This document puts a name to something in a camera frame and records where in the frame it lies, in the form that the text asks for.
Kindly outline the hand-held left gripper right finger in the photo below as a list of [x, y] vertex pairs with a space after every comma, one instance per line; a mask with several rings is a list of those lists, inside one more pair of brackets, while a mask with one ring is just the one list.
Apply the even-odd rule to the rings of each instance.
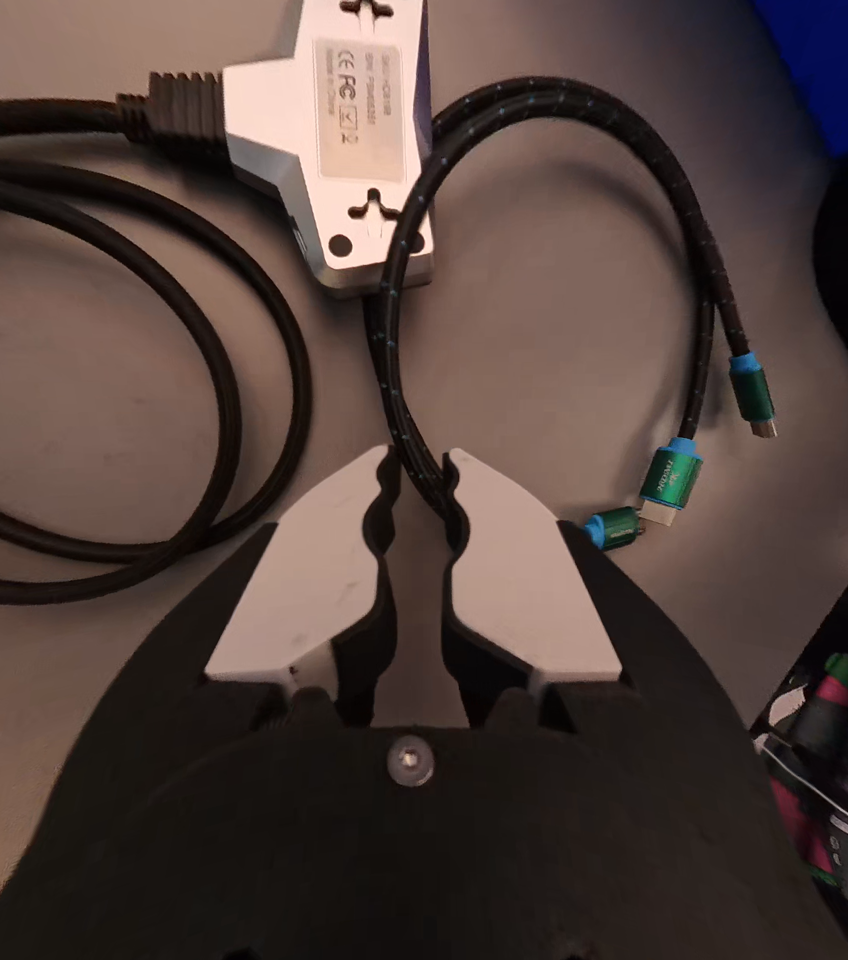
[[558, 697], [622, 699], [622, 663], [554, 513], [461, 448], [444, 458], [446, 536], [441, 654], [468, 726], [483, 727], [511, 691], [535, 722]]

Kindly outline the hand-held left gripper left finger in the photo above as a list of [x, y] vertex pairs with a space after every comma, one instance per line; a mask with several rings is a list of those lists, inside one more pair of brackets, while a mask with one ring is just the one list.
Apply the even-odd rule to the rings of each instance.
[[205, 667], [210, 681], [268, 684], [286, 702], [323, 690], [368, 727], [397, 649], [385, 555], [401, 464], [379, 445], [304, 494], [278, 521]]

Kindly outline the hdmi switch box with button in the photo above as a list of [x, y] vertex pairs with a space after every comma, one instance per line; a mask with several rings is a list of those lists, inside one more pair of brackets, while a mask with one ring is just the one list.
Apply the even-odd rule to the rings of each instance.
[[300, 2], [293, 40], [223, 70], [229, 158], [330, 295], [369, 295], [431, 150], [428, 5]]

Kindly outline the blue plastic bin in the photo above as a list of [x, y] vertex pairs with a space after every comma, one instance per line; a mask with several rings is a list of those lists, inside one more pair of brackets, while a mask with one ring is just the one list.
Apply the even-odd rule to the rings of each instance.
[[752, 1], [830, 156], [848, 155], [848, 1]]

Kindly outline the black floral printed clothing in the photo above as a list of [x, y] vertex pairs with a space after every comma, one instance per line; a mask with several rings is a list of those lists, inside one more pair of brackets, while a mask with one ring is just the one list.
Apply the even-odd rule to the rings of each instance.
[[848, 906], [848, 587], [751, 732], [791, 846]]

